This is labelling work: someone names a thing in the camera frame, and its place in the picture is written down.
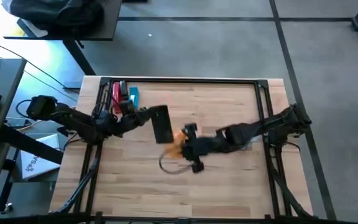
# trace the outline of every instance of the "black desk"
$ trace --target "black desk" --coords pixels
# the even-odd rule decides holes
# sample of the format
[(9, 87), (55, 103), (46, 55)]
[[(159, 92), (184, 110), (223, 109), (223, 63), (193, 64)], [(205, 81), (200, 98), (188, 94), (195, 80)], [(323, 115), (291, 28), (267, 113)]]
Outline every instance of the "black desk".
[(63, 158), (62, 152), (4, 124), (4, 119), (22, 77), (24, 66), (25, 60), (23, 59), (0, 59), (0, 95), (2, 96), (0, 106), (0, 172), (2, 168), (13, 169), (13, 161), (6, 160), (9, 145), (58, 164), (61, 163)]
[[(5, 36), (5, 39), (19, 40), (62, 40), (67, 50), (71, 53), (77, 64), (84, 71), (85, 75), (96, 75), (93, 68), (83, 55), (81, 49), (77, 46), (76, 40), (91, 41), (112, 41), (117, 26), (117, 18), (121, 8), (122, 0), (103, 0), (104, 24), (95, 32), (86, 36), (51, 36), (36, 37), (24, 29), (26, 36)], [(65, 86), (70, 89), (79, 89), (81, 82), (67, 82)]]

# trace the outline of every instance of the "orange object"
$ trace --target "orange object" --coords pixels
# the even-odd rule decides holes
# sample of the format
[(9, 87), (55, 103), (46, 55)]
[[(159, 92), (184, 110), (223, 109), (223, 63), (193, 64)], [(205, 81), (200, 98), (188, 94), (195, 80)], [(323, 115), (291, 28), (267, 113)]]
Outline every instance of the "orange object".
[(186, 134), (183, 131), (179, 131), (173, 134), (173, 143), (169, 144), (165, 148), (165, 152), (167, 153), (167, 157), (169, 159), (182, 159), (183, 155), (181, 153), (181, 148), (185, 143), (185, 139), (187, 138)]

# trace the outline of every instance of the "black bag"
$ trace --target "black bag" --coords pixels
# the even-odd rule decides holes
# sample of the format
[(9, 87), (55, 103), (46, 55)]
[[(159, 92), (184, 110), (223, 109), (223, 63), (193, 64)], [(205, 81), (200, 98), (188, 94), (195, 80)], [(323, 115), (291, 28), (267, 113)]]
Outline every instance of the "black bag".
[(85, 35), (103, 23), (99, 0), (12, 0), (10, 13), (49, 35)]

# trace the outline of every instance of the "black metal frame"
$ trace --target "black metal frame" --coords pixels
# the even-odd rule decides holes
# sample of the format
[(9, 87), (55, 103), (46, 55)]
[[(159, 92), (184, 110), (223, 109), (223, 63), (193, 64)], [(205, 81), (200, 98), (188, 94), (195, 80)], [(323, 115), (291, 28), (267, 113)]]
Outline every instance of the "black metal frame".
[(14, 169), (16, 168), (16, 159), (19, 155), (19, 150), (15, 149), (15, 154), (13, 155), (13, 158), (6, 159), (4, 166), (2, 167), (3, 170), (7, 170), (7, 176), (5, 178), (5, 184), (2, 188), (2, 192), (0, 194), (0, 212), (3, 212), (5, 210), (5, 205), (7, 204), (7, 200), (9, 198), (9, 194), (11, 194), (13, 183), (11, 182), (11, 177)]
[[(82, 53), (81, 49), (75, 42), (75, 40), (63, 40), (63, 44), (66, 46), (67, 50), (73, 56), (74, 60), (77, 62), (77, 64), (81, 67), (82, 71), (85, 73), (85, 75), (96, 75), (94, 72), (92, 66), (87, 61), (86, 57)], [(78, 82), (65, 82), (65, 88), (70, 90), (78, 90), (81, 88), (82, 81)]]
[(88, 215), (86, 213), (69, 213), (69, 214), (49, 214), (34, 215), (29, 217), (0, 218), (0, 223), (5, 224), (33, 224), (33, 223), (53, 223), (53, 224), (77, 224), (81, 222), (94, 222), (102, 224), (105, 221), (110, 222), (150, 222), (150, 223), (172, 223), (172, 224), (190, 224), (190, 223), (232, 223), (232, 224), (358, 224), (354, 222), (334, 221), (334, 220), (316, 220), (298, 217), (278, 217), (271, 218), (150, 218), (150, 217), (105, 217), (101, 213)]
[[(290, 55), (290, 51), (288, 49), (287, 42), (285, 40), (283, 27), (281, 25), (281, 21), (291, 21), (289, 18), (283, 19), (280, 18), (278, 14), (277, 5), (275, 0), (269, 0), (270, 7), (272, 8), (274, 23), (277, 30), (278, 39), (280, 41), (281, 49), (284, 56), (285, 65), (287, 66), (288, 76), (290, 77), (291, 86), (293, 89), (293, 93), (295, 96), (296, 102), (299, 104), (300, 108), (305, 110), (305, 106), (303, 104), (303, 98), (301, 94), (301, 90), (298, 84), (298, 79), (295, 75), (295, 69), (292, 64), (292, 59)], [(346, 21), (347, 18), (296, 18), (295, 21), (305, 21), (305, 22), (341, 22)], [(317, 183), (320, 190), (321, 197), (323, 199), (324, 211), (326, 212), (327, 218), (330, 220), (336, 220), (336, 214), (333, 206), (333, 201), (331, 200), (331, 196), (329, 193), (329, 189), (327, 186), (327, 182), (324, 176), (323, 167), (320, 162), (320, 158), (318, 156), (318, 151), (316, 147), (316, 143), (314, 141), (313, 133), (311, 129), (307, 129), (305, 132), (306, 142), (308, 143), (308, 148), (311, 156), (311, 160), (314, 167), (314, 172), (316, 173)]]
[[(103, 87), (107, 84), (110, 83), (110, 86), (113, 82), (119, 82), (122, 81), (122, 78), (109, 78), (109, 77), (102, 77), (99, 83), (99, 92), (98, 92), (98, 96), (96, 99), (96, 104), (100, 104), (102, 102), (102, 97), (103, 97)], [(267, 82), (267, 80), (243, 80), (243, 79), (199, 79), (199, 78), (128, 78), (125, 77), (124, 80), (126, 82), (148, 82), (148, 83), (207, 83), (207, 84), (249, 84), (249, 85), (253, 85), (255, 88), (255, 96), (257, 99), (257, 108), (258, 108), (258, 114), (259, 114), (259, 118), (260, 119), (264, 119), (264, 108), (263, 108), (263, 102), (262, 102), (262, 96), (261, 96), (261, 91), (264, 91), (264, 95), (265, 95), (265, 101), (266, 101), (266, 105), (267, 105), (267, 111), (268, 111), (268, 116), (273, 116), (273, 107), (272, 107), (272, 102), (270, 99), (270, 92), (269, 92), (269, 84)], [(272, 198), (272, 207), (273, 207), (273, 214), (274, 217), (280, 217), (280, 207), (278, 204), (278, 197), (277, 197), (277, 190), (276, 190), (276, 184), (275, 181), (277, 181), (278, 178), (280, 178), (282, 183), (286, 184), (286, 180), (285, 180), (285, 171), (284, 171), (284, 167), (283, 167), (283, 162), (282, 162), (282, 158), (281, 158), (281, 153), (277, 153), (280, 152), (281, 149), (276, 149), (276, 162), (277, 162), (277, 167), (278, 167), (278, 176), (274, 176), (274, 164), (272, 162), (272, 155), (270, 153), (270, 144), (267, 138), (267, 135), (263, 136), (263, 142), (264, 142), (264, 152), (265, 152), (265, 160), (266, 160), (266, 165), (267, 165), (267, 172), (268, 172), (268, 181), (269, 181), (269, 187), (270, 187), (270, 194), (271, 194), (271, 198)], [(84, 170), (87, 170), (88, 168), (88, 164), (89, 164), (89, 157), (90, 157), (90, 150), (91, 148), (89, 146), (87, 146), (86, 152), (85, 152), (85, 157), (84, 157), (84, 164), (83, 167), (81, 169), (81, 176), (83, 176)], [(89, 188), (89, 195), (88, 195), (88, 201), (86, 204), (86, 211), (85, 213), (90, 214), (91, 213), (91, 207), (93, 204), (93, 195), (94, 195), (94, 189), (96, 187), (96, 178), (93, 179), (91, 181), (91, 187)], [(288, 217), (292, 217), (292, 212), (291, 212), (291, 206), (290, 203), (288, 202), (287, 199), (287, 194), (285, 194), (283, 192), (283, 202), (284, 202), (284, 206), (285, 206), (285, 215)], [(78, 199), (75, 205), (75, 212), (79, 212), (80, 211), (80, 206), (81, 206), (81, 199)], [(117, 217), (103, 217), (103, 220), (112, 220), (115, 219)], [(129, 220), (135, 220), (137, 222), (151, 222), (152, 220), (155, 220), (156, 218), (136, 218), (136, 217), (127, 217)], [(172, 220), (171, 218), (163, 218), (164, 221), (169, 221)], [(216, 221), (218, 221), (218, 219), (204, 219), (204, 220), (208, 220), (211, 222), (216, 223)], [(261, 220), (264, 219), (238, 219), (240, 220), (239, 222), (241, 223), (258, 223)], [(230, 223), (233, 222), (233, 219), (224, 219), (223, 223)]]
[(47, 146), (44, 143), (38, 142), (32, 137), (28, 137), (12, 127), (6, 125), (1, 126), (0, 142), (7, 142), (17, 149), (39, 156), (42, 159), (46, 159), (57, 164), (62, 163), (62, 152)]

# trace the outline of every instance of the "gray concrete floor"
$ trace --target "gray concrete floor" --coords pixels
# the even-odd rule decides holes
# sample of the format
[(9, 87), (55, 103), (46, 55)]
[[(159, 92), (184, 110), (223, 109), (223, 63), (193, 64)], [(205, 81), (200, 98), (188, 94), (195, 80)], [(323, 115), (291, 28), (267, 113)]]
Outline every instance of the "gray concrete floor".
[[(121, 16), (272, 17), (268, 0), (149, 0), (128, 4)], [(276, 0), (282, 17), (352, 17), (358, 0)], [(283, 31), (320, 154), (338, 219), (358, 222), (358, 33), (348, 22), (283, 22)], [(83, 72), (59, 42), (3, 40), (61, 81)], [(283, 78), (295, 102), (273, 22), (121, 21), (113, 42), (84, 42), (84, 54), (99, 75), (172, 77)], [(11, 57), (0, 50), (0, 56)], [(53, 80), (31, 66), (26, 70)], [(38, 94), (74, 101), (28, 75), (14, 104)], [(17, 116), (11, 110), (10, 116)], [(34, 133), (54, 132), (44, 123)], [(325, 217), (310, 154), (301, 139), (302, 160), (314, 213)], [(49, 183), (15, 184), (15, 212), (1, 216), (47, 213)]]

